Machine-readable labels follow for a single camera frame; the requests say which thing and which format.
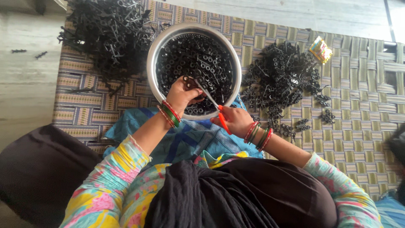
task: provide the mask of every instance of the floor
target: floor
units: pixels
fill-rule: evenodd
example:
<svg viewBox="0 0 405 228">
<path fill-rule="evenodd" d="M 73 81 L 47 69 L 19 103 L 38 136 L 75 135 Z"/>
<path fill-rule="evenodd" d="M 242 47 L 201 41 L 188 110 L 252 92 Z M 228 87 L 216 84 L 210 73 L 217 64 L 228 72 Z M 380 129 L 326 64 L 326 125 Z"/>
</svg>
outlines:
<svg viewBox="0 0 405 228">
<path fill-rule="evenodd" d="M 166 3 L 284 26 L 405 43 L 405 1 L 387 0 L 167 0 Z M 63 13 L 44 16 L 0 8 L 0 151 L 25 133 L 51 123 Z M 11 54 L 12 49 L 27 49 Z M 34 56 L 48 53 L 36 60 Z M 0 203 L 0 228 L 28 227 Z"/>
</svg>

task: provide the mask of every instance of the metal bowl rim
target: metal bowl rim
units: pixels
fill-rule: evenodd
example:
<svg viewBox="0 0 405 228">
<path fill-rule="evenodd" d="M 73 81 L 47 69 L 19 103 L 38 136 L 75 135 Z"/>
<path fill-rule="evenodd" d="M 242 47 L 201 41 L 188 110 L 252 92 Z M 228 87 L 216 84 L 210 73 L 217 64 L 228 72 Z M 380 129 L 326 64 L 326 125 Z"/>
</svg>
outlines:
<svg viewBox="0 0 405 228">
<path fill-rule="evenodd" d="M 236 51 L 233 48 L 233 46 L 231 45 L 231 43 L 229 42 L 229 40 L 222 33 L 218 32 L 214 28 L 211 28 L 210 26 L 203 25 L 200 23 L 194 23 L 194 22 L 185 22 L 185 23 L 179 23 L 179 24 L 170 26 L 169 28 L 165 29 L 162 33 L 159 34 L 159 36 L 155 39 L 151 48 L 149 49 L 146 70 L 147 70 L 148 82 L 149 82 L 153 95 L 160 103 L 162 103 L 162 100 L 165 99 L 165 96 L 159 91 L 158 82 L 156 79 L 157 75 L 156 75 L 155 68 L 156 68 L 157 55 L 159 54 L 160 49 L 162 47 L 164 47 L 170 39 L 172 39 L 171 36 L 174 33 L 181 31 L 181 30 L 185 30 L 185 29 L 202 30 L 204 32 L 213 34 L 216 39 L 219 39 L 220 41 L 222 41 L 222 43 L 225 45 L 226 49 L 230 52 L 230 56 L 234 60 L 234 64 L 235 64 L 235 69 L 232 69 L 232 73 L 233 73 L 232 80 L 234 80 L 234 83 L 232 83 L 232 84 L 234 85 L 234 89 L 233 89 L 233 93 L 231 94 L 231 96 L 229 97 L 227 102 L 224 104 L 224 106 L 230 106 L 232 104 L 232 102 L 236 99 L 236 97 L 239 93 L 239 89 L 240 89 L 240 85 L 241 85 L 241 81 L 242 81 L 242 70 L 241 70 L 241 64 L 239 62 L 238 55 L 236 54 Z M 216 116 L 218 116 L 218 111 L 215 111 L 215 112 L 207 114 L 207 115 L 198 115 L 198 116 L 183 114 L 182 118 L 186 119 L 186 120 L 207 120 L 207 119 L 210 119 L 211 117 L 216 117 Z"/>
</svg>

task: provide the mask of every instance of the bangle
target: bangle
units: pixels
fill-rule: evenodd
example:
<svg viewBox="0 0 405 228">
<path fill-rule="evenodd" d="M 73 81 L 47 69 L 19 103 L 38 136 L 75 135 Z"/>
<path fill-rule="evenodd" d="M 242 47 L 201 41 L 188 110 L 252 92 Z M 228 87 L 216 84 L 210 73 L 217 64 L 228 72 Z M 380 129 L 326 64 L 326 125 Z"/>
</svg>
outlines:
<svg viewBox="0 0 405 228">
<path fill-rule="evenodd" d="M 166 100 L 163 100 L 162 103 L 169 108 L 169 110 L 174 114 L 178 122 L 181 122 L 179 114 L 176 112 L 176 110 L 167 102 Z"/>
<path fill-rule="evenodd" d="M 249 145 L 252 143 L 252 140 L 255 138 L 257 132 L 259 131 L 259 128 L 262 124 L 259 123 L 256 125 L 256 127 L 254 128 L 252 134 L 249 136 L 249 139 L 247 140 L 247 142 L 249 143 Z"/>
<path fill-rule="evenodd" d="M 271 136 L 273 135 L 273 128 L 270 128 L 269 134 L 267 135 L 267 139 L 264 142 L 263 146 L 259 149 L 259 152 L 264 150 L 264 148 L 266 147 L 267 143 L 269 142 Z"/>
<path fill-rule="evenodd" d="M 162 108 L 160 107 L 160 105 L 157 105 L 159 111 L 162 113 L 162 115 L 166 118 L 167 122 L 170 124 L 170 127 L 174 128 L 174 124 L 172 120 L 169 120 L 169 118 L 167 117 L 166 113 L 162 110 Z"/>
<path fill-rule="evenodd" d="M 165 105 L 161 105 L 161 108 L 163 109 L 163 111 L 169 116 L 169 118 L 171 118 L 173 120 L 173 123 L 176 127 L 179 127 L 179 121 L 176 119 L 176 117 L 174 116 L 174 114 L 170 111 L 170 109 L 168 107 L 166 107 Z"/>
<path fill-rule="evenodd" d="M 256 125 L 259 123 L 259 121 L 256 121 L 252 124 L 252 126 L 250 127 L 249 131 L 247 132 L 245 139 L 243 140 L 244 143 L 247 143 L 247 137 L 250 135 L 250 133 L 252 132 L 253 128 L 256 127 Z"/>
<path fill-rule="evenodd" d="M 262 137 L 260 138 L 259 142 L 257 143 L 256 149 L 259 149 L 260 147 L 262 147 L 262 144 L 266 140 L 268 132 L 269 132 L 269 128 L 266 128 L 266 130 L 264 131 Z"/>
</svg>

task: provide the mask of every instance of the blue patterned fabric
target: blue patterned fabric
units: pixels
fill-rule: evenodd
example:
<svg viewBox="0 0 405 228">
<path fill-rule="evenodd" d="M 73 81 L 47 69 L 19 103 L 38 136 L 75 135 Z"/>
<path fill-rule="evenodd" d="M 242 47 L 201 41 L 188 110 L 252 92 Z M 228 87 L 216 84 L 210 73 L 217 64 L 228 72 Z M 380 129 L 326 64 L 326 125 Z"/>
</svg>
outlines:
<svg viewBox="0 0 405 228">
<path fill-rule="evenodd" d="M 375 202 L 384 228 L 405 228 L 405 206 L 391 196 Z"/>
<path fill-rule="evenodd" d="M 233 105 L 246 110 L 239 96 Z M 128 134 L 132 135 L 142 124 L 158 112 L 157 108 L 132 108 L 124 112 L 124 115 L 109 129 L 104 138 L 113 139 L 119 145 Z M 104 152 L 104 157 L 109 155 L 115 147 L 110 147 Z M 152 151 L 152 162 L 147 168 L 161 163 L 175 163 L 181 160 L 191 160 L 203 150 L 209 152 L 212 157 L 221 154 L 235 154 L 246 151 L 249 156 L 263 158 L 261 152 L 255 149 L 253 144 L 247 145 L 243 139 L 228 133 L 221 127 L 212 124 L 209 120 L 189 121 L 182 120 L 180 126 L 170 129 L 160 143 Z"/>
</svg>

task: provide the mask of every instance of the striped woven mat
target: striped woven mat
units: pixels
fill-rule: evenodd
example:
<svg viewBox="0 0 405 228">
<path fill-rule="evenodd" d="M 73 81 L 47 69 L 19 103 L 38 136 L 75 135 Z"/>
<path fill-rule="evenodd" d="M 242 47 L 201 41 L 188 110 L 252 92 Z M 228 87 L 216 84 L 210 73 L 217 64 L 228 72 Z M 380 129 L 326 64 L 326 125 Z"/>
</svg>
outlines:
<svg viewBox="0 0 405 228">
<path fill-rule="evenodd" d="M 321 36 L 333 49 L 333 57 L 316 68 L 321 72 L 320 84 L 330 85 L 322 93 L 332 97 L 336 123 L 321 122 L 322 107 L 309 93 L 304 94 L 300 103 L 284 110 L 281 123 L 291 125 L 303 118 L 310 119 L 308 125 L 312 129 L 297 133 L 293 143 L 335 164 L 374 200 L 397 186 L 401 166 L 383 141 L 405 121 L 403 44 L 397 45 L 396 53 L 384 53 L 384 42 L 380 40 L 255 22 L 150 0 L 141 2 L 151 10 L 150 25 L 158 32 L 161 32 L 161 24 L 181 22 L 198 22 L 218 29 L 235 48 L 243 74 L 252 60 L 260 58 L 262 49 L 274 42 L 287 40 L 307 52 L 315 38 Z M 74 29 L 68 21 L 66 27 Z M 103 153 L 111 141 L 102 140 L 101 136 L 124 110 L 151 107 L 158 102 L 147 81 L 141 80 L 146 78 L 146 73 L 133 75 L 129 83 L 110 98 L 108 89 L 92 68 L 91 56 L 63 45 L 53 122 L 97 153 Z M 111 85 L 117 88 L 119 82 L 112 81 Z M 93 86 L 95 93 L 67 92 Z M 264 112 L 249 112 L 267 125 Z"/>
</svg>

